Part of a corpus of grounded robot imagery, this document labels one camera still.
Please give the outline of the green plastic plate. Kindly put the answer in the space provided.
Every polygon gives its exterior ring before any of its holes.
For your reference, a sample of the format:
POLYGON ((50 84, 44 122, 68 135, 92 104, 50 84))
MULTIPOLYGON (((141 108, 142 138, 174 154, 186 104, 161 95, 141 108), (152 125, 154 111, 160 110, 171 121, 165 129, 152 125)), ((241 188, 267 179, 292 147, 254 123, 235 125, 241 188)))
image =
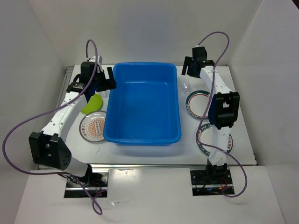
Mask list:
POLYGON ((86 106, 81 110, 81 113, 83 114, 89 114, 92 112, 96 112, 100 110, 103 104, 103 99, 102 97, 95 93, 87 102, 86 106))

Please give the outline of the dark green lettered plate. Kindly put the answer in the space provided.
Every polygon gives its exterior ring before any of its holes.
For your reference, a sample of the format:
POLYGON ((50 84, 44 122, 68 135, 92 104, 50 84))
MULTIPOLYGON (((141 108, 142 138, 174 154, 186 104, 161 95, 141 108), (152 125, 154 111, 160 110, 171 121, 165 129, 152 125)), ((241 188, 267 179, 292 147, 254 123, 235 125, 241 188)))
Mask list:
MULTIPOLYGON (((200 140, 200 142, 203 142, 203 143, 208 144, 208 145, 214 145, 212 143, 212 138, 213 138, 212 126, 209 123, 204 124, 203 126, 201 126, 200 131, 199 131, 199 140, 200 140)), ((230 134, 229 137, 228 137, 228 145, 227 145, 227 152, 228 153, 230 153, 231 150, 233 149, 233 144, 234 144, 233 137, 230 134)), ((211 151, 212 151, 211 147, 204 146, 202 144, 198 144, 198 148, 206 156, 209 156, 211 151)))

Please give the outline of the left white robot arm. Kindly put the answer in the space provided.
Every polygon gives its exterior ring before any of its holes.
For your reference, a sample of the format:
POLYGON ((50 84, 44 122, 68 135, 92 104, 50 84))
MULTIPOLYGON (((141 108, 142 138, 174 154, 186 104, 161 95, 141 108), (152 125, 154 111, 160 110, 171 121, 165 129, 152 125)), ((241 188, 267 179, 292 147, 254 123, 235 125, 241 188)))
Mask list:
POLYGON ((80 73, 68 85, 65 98, 50 122, 40 132, 32 132, 29 136, 33 162, 67 173, 84 187, 91 185, 95 177, 92 166, 72 156, 66 138, 76 117, 92 97, 115 88, 112 67, 105 72, 95 58, 82 62, 80 73))

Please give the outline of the blue plastic bin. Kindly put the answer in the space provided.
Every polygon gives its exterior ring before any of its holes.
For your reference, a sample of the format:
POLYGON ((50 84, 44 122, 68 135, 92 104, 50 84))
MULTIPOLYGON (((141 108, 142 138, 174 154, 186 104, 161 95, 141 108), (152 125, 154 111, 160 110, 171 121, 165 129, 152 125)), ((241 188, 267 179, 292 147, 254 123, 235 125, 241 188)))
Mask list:
POLYGON ((122 145, 169 145, 181 139, 177 68, 130 62, 113 67, 103 136, 122 145))

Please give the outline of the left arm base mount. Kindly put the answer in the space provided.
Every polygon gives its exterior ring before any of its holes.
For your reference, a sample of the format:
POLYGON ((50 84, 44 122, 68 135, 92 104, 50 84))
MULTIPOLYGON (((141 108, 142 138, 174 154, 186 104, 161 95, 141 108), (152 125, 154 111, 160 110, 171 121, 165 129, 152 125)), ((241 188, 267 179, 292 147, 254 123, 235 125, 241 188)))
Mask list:
MULTIPOLYGON (((100 169, 93 173, 94 177, 91 182, 83 183, 85 189, 89 192, 92 197, 107 198, 107 187, 109 170, 100 169)), ((84 192, 82 187, 74 180, 68 178, 64 190, 64 198, 87 198, 88 195, 84 192)))

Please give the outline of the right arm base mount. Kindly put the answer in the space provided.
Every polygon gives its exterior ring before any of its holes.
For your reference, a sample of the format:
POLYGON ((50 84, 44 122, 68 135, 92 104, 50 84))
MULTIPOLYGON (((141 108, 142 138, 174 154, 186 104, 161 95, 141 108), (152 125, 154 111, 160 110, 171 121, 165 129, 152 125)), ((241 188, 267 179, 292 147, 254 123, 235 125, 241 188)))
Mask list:
POLYGON ((204 169, 191 169, 190 170, 192 195, 193 196, 216 196, 216 195, 234 195, 234 186, 231 178, 231 173, 227 173, 216 180, 207 178, 204 169))

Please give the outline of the orange sunburst pattern plate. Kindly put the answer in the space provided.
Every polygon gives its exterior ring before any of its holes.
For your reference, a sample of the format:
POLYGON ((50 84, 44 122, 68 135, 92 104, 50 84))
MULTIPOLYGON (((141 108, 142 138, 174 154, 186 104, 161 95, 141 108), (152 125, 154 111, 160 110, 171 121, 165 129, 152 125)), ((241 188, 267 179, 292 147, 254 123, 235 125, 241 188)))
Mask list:
POLYGON ((97 111, 85 115, 79 125, 79 133, 81 137, 84 140, 93 143, 104 141, 103 131, 105 119, 105 111, 97 111))

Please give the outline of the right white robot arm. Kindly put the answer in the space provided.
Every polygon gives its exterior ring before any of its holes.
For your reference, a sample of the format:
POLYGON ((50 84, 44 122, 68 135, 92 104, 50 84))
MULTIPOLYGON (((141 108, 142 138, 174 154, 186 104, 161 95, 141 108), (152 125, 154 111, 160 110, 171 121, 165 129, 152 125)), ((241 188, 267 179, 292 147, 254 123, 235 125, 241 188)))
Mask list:
POLYGON ((224 83, 212 60, 208 60, 205 47, 192 48, 186 56, 182 75, 202 79, 210 90, 208 119, 212 126, 212 150, 207 159, 205 178, 209 183, 221 181, 227 174, 228 139, 238 118, 240 95, 224 83))

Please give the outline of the green red rimmed plate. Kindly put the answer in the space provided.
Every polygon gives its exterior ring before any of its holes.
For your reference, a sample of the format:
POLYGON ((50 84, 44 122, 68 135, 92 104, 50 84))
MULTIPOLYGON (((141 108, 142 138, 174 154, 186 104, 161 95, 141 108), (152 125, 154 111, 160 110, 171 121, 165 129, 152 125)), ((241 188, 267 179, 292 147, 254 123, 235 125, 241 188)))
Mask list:
POLYGON ((208 112, 203 117, 207 103, 209 101, 210 93, 199 90, 190 93, 185 101, 187 111, 196 119, 208 119, 208 112))

